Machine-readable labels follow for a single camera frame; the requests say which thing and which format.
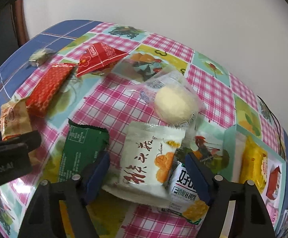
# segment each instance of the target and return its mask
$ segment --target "yellow snack package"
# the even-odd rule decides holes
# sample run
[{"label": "yellow snack package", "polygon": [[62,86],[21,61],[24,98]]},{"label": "yellow snack package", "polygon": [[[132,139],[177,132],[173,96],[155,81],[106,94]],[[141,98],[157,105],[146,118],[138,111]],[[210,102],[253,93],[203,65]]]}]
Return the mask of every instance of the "yellow snack package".
[{"label": "yellow snack package", "polygon": [[[20,134],[32,131],[32,126],[25,105],[25,99],[19,101],[9,101],[1,106],[0,132],[2,140],[8,140]],[[29,153],[32,165],[37,165],[40,161],[36,158],[36,151]]]},{"label": "yellow snack package", "polygon": [[258,146],[251,136],[247,137],[242,157],[239,183],[252,180],[262,193],[267,180],[267,152]]}]

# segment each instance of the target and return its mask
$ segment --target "red snack wrapper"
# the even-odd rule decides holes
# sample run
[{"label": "red snack wrapper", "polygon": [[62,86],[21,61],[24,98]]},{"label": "red snack wrapper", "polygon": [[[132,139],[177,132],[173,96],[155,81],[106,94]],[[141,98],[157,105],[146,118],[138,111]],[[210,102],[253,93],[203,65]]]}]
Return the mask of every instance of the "red snack wrapper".
[{"label": "red snack wrapper", "polygon": [[50,101],[75,66],[74,63],[53,64],[26,100],[29,114],[38,117],[46,115]]},{"label": "red snack wrapper", "polygon": [[280,181],[281,181],[281,170],[278,166],[270,173],[270,180],[268,182],[266,192],[266,196],[272,201],[277,198]]},{"label": "red snack wrapper", "polygon": [[128,53],[110,47],[105,43],[95,43],[81,57],[77,77],[89,72],[100,71],[108,64],[117,62],[127,55]]}]

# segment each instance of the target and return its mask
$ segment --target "snack package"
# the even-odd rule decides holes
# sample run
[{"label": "snack package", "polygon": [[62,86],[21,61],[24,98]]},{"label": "snack package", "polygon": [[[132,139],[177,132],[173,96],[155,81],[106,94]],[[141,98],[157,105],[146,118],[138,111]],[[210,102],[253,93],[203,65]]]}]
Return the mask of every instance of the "snack package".
[{"label": "snack package", "polygon": [[275,208],[271,202],[268,202],[266,204],[266,209],[268,211],[268,214],[270,215],[270,220],[272,221],[272,224],[274,226],[278,218],[278,209]]},{"label": "snack package", "polygon": [[[1,106],[0,132],[2,140],[8,140],[31,131],[32,126],[24,99],[16,102],[9,101]],[[35,150],[29,153],[31,165],[40,163],[35,156]]]},{"label": "snack package", "polygon": [[186,127],[193,124],[203,102],[185,77],[174,67],[166,66],[149,80],[126,87],[137,91],[157,115],[169,125]]},{"label": "snack package", "polygon": [[70,126],[59,167],[59,181],[66,181],[83,168],[94,163],[98,153],[107,149],[109,132],[107,129],[76,124],[68,119]]},{"label": "snack package", "polygon": [[112,63],[117,63],[127,55],[128,53],[110,47],[105,43],[94,43],[81,57],[76,76],[81,77],[91,72],[100,75],[103,70],[103,74],[105,74],[114,67],[115,64]]},{"label": "snack package", "polygon": [[280,181],[281,171],[278,166],[270,173],[270,178],[267,186],[266,196],[272,201],[277,198]]},{"label": "snack package", "polygon": [[39,67],[46,63],[56,53],[56,51],[48,48],[38,49],[30,56],[28,62],[32,66]]},{"label": "snack package", "polygon": [[245,183],[249,179],[255,182],[262,193],[267,180],[267,152],[258,146],[251,136],[246,140],[239,183]]},{"label": "snack package", "polygon": [[132,121],[121,152],[117,183],[112,181],[104,189],[134,203],[168,206],[165,185],[184,136],[184,129]]},{"label": "snack package", "polygon": [[208,211],[208,205],[199,199],[185,165],[179,163],[169,181],[171,203],[169,212],[186,218],[198,225]]},{"label": "snack package", "polygon": [[54,63],[26,100],[30,115],[44,117],[53,96],[74,69],[74,63]]}]

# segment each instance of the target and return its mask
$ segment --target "pink plaid tablecloth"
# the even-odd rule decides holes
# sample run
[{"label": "pink plaid tablecloth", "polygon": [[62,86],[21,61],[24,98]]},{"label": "pink plaid tablecloth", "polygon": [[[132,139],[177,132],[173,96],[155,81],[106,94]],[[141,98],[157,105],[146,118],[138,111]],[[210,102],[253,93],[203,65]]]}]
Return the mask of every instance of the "pink plaid tablecloth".
[{"label": "pink plaid tablecloth", "polygon": [[[108,29],[114,27],[113,23],[101,23],[89,32],[94,35],[86,42],[73,48],[66,55],[56,55],[51,63],[45,67],[38,68],[17,90],[17,94],[26,97],[30,94],[41,77],[51,67],[53,62],[67,60],[79,60],[86,48],[96,42],[104,42],[114,48],[131,53],[140,45],[152,47],[164,51],[186,66],[185,76],[192,85],[196,93],[205,103],[203,114],[210,120],[218,123],[224,128],[228,128],[237,123],[235,96],[245,101],[260,120],[262,140],[275,151],[278,150],[276,127],[268,122],[259,110],[258,100],[253,92],[240,80],[227,71],[221,70],[226,79],[217,77],[216,72],[212,74],[211,68],[203,68],[209,62],[200,64],[198,53],[193,49],[176,41],[145,32],[142,40],[134,40],[124,36],[114,36],[108,34]],[[152,124],[165,124],[153,110],[148,107],[138,94],[133,94],[124,89],[131,80],[121,75],[109,74],[98,82],[91,92],[86,95],[80,107],[72,112],[70,118],[79,124],[96,125],[107,128],[110,133],[110,158],[111,164],[119,165],[120,153],[125,140],[126,127],[131,121],[143,121]],[[68,126],[58,129],[44,119],[32,119],[32,124],[42,134],[42,145],[38,150],[38,157],[42,162],[46,162],[49,151],[55,144],[57,138],[66,136]],[[20,186],[35,185],[38,181],[39,173],[44,164],[37,167],[31,174],[10,182],[12,190],[18,195],[20,201],[26,205],[29,201],[29,193],[20,193]],[[154,213],[149,206],[138,206],[133,213],[129,225],[124,228],[125,238],[150,237],[195,237],[197,226],[188,223],[184,218],[170,213]]]}]

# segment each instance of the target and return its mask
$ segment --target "table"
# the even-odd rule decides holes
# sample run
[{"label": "table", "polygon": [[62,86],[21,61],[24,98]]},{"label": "table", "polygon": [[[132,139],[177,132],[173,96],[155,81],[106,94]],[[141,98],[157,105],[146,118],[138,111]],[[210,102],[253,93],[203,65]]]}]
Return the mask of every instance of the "table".
[{"label": "table", "polygon": [[[276,127],[264,113],[254,93],[224,67],[176,41],[113,23],[68,20],[45,30],[18,49],[0,67],[0,106],[12,97],[22,98],[30,94],[40,78],[53,62],[78,62],[83,51],[92,43],[104,42],[128,53],[141,52],[154,55],[180,70],[204,101],[204,115],[227,129],[235,123],[253,131],[249,123],[238,118],[240,110],[248,110],[256,120],[258,137],[275,151],[278,150]],[[28,66],[27,60],[38,48],[59,51],[50,63],[40,68]],[[114,68],[106,78],[84,75],[80,80],[72,76],[62,88],[59,97],[45,119],[31,118],[34,128],[42,134],[42,146],[37,157],[42,162],[27,176],[0,187],[6,207],[2,213],[0,230],[5,237],[16,237],[18,226],[26,210],[35,186],[42,178],[54,178],[55,166],[61,157],[62,142],[68,132],[67,117],[77,123],[105,127],[110,132],[110,159],[119,165],[120,151],[126,126],[133,120],[162,124],[136,94],[124,90],[131,79],[142,76],[129,71],[128,66]],[[288,136],[281,132],[286,147],[286,195],[282,211],[288,205]],[[119,229],[120,237],[195,237],[196,226],[169,213],[156,213],[148,206],[136,206],[128,212],[128,223]]]}]

